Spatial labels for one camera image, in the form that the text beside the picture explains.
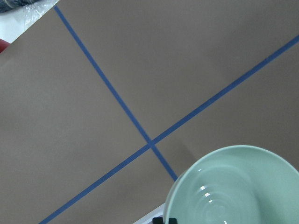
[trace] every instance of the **gray table surface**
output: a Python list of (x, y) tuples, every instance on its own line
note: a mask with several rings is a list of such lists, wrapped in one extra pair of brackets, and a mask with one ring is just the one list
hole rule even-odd
[(169, 129), (295, 38), (298, 7), (61, 0), (0, 54), (0, 222), (131, 224), (165, 201), (173, 173), (229, 145), (298, 169), (299, 44)]

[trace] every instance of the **mint green plastic cup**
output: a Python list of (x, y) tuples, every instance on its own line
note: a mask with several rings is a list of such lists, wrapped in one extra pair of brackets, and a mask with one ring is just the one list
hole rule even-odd
[(172, 186), (164, 222), (299, 224), (299, 173), (280, 156), (230, 146), (202, 157)]

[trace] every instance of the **blue tape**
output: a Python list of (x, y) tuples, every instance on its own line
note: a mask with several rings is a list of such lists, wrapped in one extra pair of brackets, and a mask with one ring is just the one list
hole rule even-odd
[(237, 87), (239, 84), (244, 82), (246, 79), (254, 75), (256, 72), (258, 72), (260, 69), (265, 67), (267, 64), (272, 62), (275, 58), (286, 52), (289, 48), (291, 48), (293, 45), (299, 42), (299, 35), (293, 38), (291, 41), (289, 41), (287, 44), (285, 44), (283, 47), (275, 51), (273, 54), (271, 54), (269, 57), (261, 61), (259, 64), (257, 64), (255, 67), (247, 71), (244, 75), (236, 79), (234, 82), (232, 82), (230, 85), (225, 87), (223, 90), (216, 93), (213, 97), (208, 99), (206, 102), (204, 102), (202, 105), (197, 107), (195, 110), (184, 116), (181, 120), (179, 120), (177, 123), (169, 127), (167, 130), (165, 130), (163, 133), (158, 135), (156, 138), (153, 139), (153, 144), (157, 144), (159, 141), (170, 135), (172, 132), (177, 130), (179, 127), (181, 127), (183, 124), (185, 124), (187, 121), (195, 117), (197, 114), (202, 112), (204, 109), (209, 107), (212, 103), (214, 103), (216, 100), (223, 97), (225, 94), (230, 92), (232, 89)]
[[(142, 126), (140, 125), (140, 123), (138, 122), (138, 120), (136, 119), (136, 117), (133, 115), (133, 113), (127, 107), (127, 105), (122, 100), (122, 98), (120, 97), (120, 95), (117, 93), (117, 91), (115, 90), (115, 88), (109, 82), (108, 78), (105, 76), (105, 74), (103, 73), (103, 71), (101, 70), (101, 68), (98, 66), (98, 64), (96, 63), (96, 61), (92, 57), (92, 55), (89, 53), (89, 51), (87, 50), (87, 48), (85, 47), (85, 45), (83, 44), (83, 42), (80, 40), (80, 38), (78, 37), (78, 35), (76, 34), (76, 32), (73, 30), (73, 28), (71, 27), (71, 25), (69, 24), (69, 22), (67, 21), (67, 19), (63, 15), (63, 13), (60, 11), (60, 9), (57, 6), (54, 6), (54, 9), (57, 12), (58, 16), (60, 17), (60, 19), (62, 20), (62, 22), (64, 23), (64, 25), (66, 26), (66, 28), (69, 30), (70, 34), (73, 36), (73, 38), (75, 39), (75, 41), (77, 42), (77, 44), (81, 48), (81, 50), (86, 55), (86, 57), (89, 60), (89, 62), (92, 64), (92, 66), (94, 67), (94, 69), (97, 71), (98, 75), (102, 78), (102, 80), (104, 81), (104, 83), (106, 84), (106, 86), (108, 87), (108, 89), (114, 95), (115, 99), (118, 101), (118, 103), (121, 105), (121, 107), (123, 108), (123, 110), (125, 111), (125, 113), (131, 119), (131, 121), (133, 122), (133, 124), (135, 125), (135, 127), (137, 128), (137, 130), (139, 131), (139, 133), (143, 136), (143, 138), (146, 140), (147, 143), (151, 144), (152, 141), (151, 141), (150, 137), (146, 134), (145, 130), (142, 128)], [(169, 175), (173, 178), (173, 180), (176, 180), (177, 179), (176, 174), (174, 173), (174, 171), (170, 167), (170, 165), (167, 163), (166, 159), (159, 152), (158, 148), (155, 145), (153, 145), (152, 146), (152, 150), (155, 153), (155, 155), (157, 155), (158, 159), (160, 160), (160, 162), (162, 163), (162, 165), (165, 167), (165, 169), (169, 173)]]
[(119, 165), (114, 167), (112, 170), (110, 170), (108, 173), (103, 175), (100, 179), (98, 179), (96, 182), (91, 184), (89, 187), (85, 188), (83, 191), (81, 191), (79, 194), (74, 196), (71, 200), (69, 200), (67, 203), (65, 203), (63, 206), (61, 206), (59, 209), (54, 211), (52, 214), (50, 214), (48, 217), (46, 217), (43, 221), (41, 221), (39, 224), (47, 224), (50, 222), (52, 219), (57, 217), (59, 214), (67, 210), (69, 207), (71, 207), (74, 203), (79, 201), (81, 198), (83, 198), (85, 195), (90, 193), (92, 190), (94, 190), (96, 187), (101, 185), (104, 181), (109, 179), (111, 176), (116, 174), (118, 171), (120, 171), (122, 168), (124, 168), (126, 165), (128, 165), (130, 162), (135, 160), (138, 156), (142, 155), (145, 153), (148, 149), (150, 149), (150, 146), (147, 144), (143, 146), (141, 149), (139, 149), (137, 152), (132, 154), (130, 157), (128, 157), (126, 160), (121, 162)]

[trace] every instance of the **plastic bag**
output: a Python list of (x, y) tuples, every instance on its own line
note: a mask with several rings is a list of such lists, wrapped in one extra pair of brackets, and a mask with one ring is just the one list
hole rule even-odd
[(25, 30), (39, 20), (48, 12), (59, 0), (41, 0), (32, 5), (24, 7), (25, 11)]

